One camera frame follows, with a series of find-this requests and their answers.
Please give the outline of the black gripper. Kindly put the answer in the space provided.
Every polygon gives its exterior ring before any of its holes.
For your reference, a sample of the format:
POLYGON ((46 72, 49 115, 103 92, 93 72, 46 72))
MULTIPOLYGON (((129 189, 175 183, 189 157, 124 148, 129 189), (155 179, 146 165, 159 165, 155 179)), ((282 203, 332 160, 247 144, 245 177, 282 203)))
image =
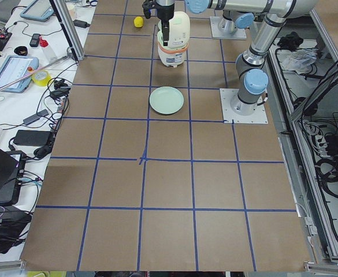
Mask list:
POLYGON ((143 13, 146 19, 151 18, 151 10, 157 10, 157 16, 161 20, 161 32, 163 46, 169 42, 169 20, 174 16, 174 0, 145 0, 142 3, 143 13))

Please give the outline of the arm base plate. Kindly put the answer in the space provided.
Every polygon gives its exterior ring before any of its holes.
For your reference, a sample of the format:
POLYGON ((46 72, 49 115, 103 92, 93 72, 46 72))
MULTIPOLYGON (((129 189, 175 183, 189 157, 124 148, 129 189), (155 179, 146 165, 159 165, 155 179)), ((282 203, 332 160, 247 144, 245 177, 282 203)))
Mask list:
POLYGON ((223 17, 210 17, 211 34, 213 39, 246 40, 245 29, 239 29, 231 20, 223 17))
POLYGON ((262 96, 254 104, 245 104, 238 98, 238 89, 220 89, 223 121, 225 123, 268 124, 262 96))

